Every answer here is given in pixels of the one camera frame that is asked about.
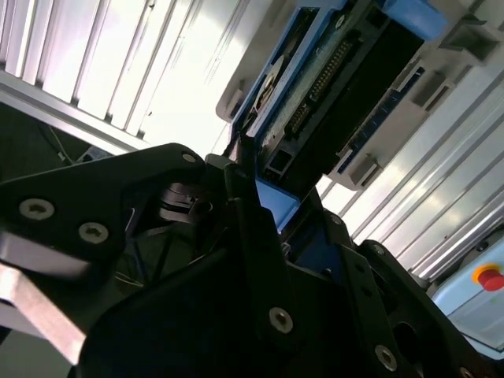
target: screw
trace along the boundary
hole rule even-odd
[[[461,367],[460,368],[460,374],[464,377],[464,378],[474,378],[474,376],[472,375],[472,373],[464,368],[464,367]]]
[[[326,268],[322,271],[322,275],[331,278],[332,277],[332,270],[331,268]]]
[[[381,255],[381,256],[384,256],[385,255],[385,250],[383,249],[383,247],[380,245],[380,244],[373,244],[373,246],[375,247],[375,251]]]
[[[192,156],[191,154],[182,154],[182,158],[189,163],[196,162],[196,157]]]
[[[282,243],[282,253],[285,258],[288,258],[291,255],[291,244]]]
[[[331,215],[331,219],[332,219],[332,221],[333,221],[334,223],[336,223],[336,224],[341,224],[341,219],[340,219],[337,215],[332,214],[332,215]]]
[[[375,348],[375,354],[378,357],[378,360],[385,367],[385,369],[394,372],[397,370],[397,360],[395,356],[390,350],[383,345],[377,345]]]
[[[29,198],[19,205],[19,212],[23,217],[34,221],[43,221],[54,214],[54,206],[49,201],[40,198]]]
[[[84,242],[100,244],[109,238],[109,230],[103,224],[87,222],[79,227],[79,236]]]
[[[339,30],[344,24],[345,24],[345,21],[346,21],[346,16],[343,14],[339,19],[338,21],[336,22],[336,30]]]
[[[280,307],[273,307],[270,309],[269,322],[277,331],[285,334],[292,331],[294,327],[291,315]]]

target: black cable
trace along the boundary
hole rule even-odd
[[[142,277],[142,281],[145,285],[148,285],[149,275],[147,274],[145,264],[143,263],[142,254],[140,253],[139,242],[136,240],[133,241],[133,254],[135,256],[136,268],[138,269],[140,276]]]

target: gray metal bar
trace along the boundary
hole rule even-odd
[[[6,72],[0,72],[0,102],[111,154],[124,154],[150,146]]]

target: light blue control box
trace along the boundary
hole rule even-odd
[[[475,280],[492,265],[504,270],[504,238],[455,273],[432,300],[478,352],[500,360],[504,358],[504,288],[486,291]]]

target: red emergency stop button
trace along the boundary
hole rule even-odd
[[[479,266],[472,274],[472,280],[479,283],[485,291],[497,291],[504,287],[504,276],[497,264]]]
[[[504,276],[496,269],[488,269],[479,274],[478,282],[486,291],[497,291],[504,287]]]

